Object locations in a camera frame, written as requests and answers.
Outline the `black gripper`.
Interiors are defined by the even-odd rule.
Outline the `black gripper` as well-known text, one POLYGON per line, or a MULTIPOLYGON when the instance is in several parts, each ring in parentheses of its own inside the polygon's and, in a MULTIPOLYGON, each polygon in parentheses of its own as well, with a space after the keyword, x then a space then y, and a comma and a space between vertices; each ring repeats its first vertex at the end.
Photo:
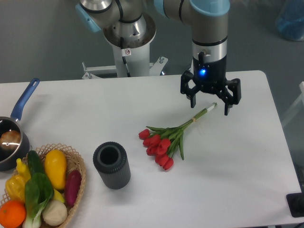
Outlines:
POLYGON ((239 78, 226 79, 227 57, 211 63, 205 63, 202 67, 199 61, 193 58, 193 73, 186 70, 181 75, 180 93, 185 94, 190 100, 191 108, 196 105, 196 93, 216 93, 224 103, 224 115, 227 116, 230 108, 237 105, 241 99, 241 81, 239 78))

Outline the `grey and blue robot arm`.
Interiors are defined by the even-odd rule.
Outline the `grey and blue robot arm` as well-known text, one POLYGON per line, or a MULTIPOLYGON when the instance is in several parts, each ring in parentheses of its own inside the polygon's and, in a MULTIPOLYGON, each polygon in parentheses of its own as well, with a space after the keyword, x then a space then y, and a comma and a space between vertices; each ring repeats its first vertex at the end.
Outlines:
MULTIPOLYGON (((217 95, 228 113, 241 99, 238 78, 226 79, 227 0, 156 0, 163 16, 191 28, 192 70, 181 76, 180 91, 195 106, 197 92, 217 95)), ((103 31, 112 46, 118 77, 149 76, 150 43, 156 25, 140 0, 81 0, 76 11, 92 32, 103 31)))

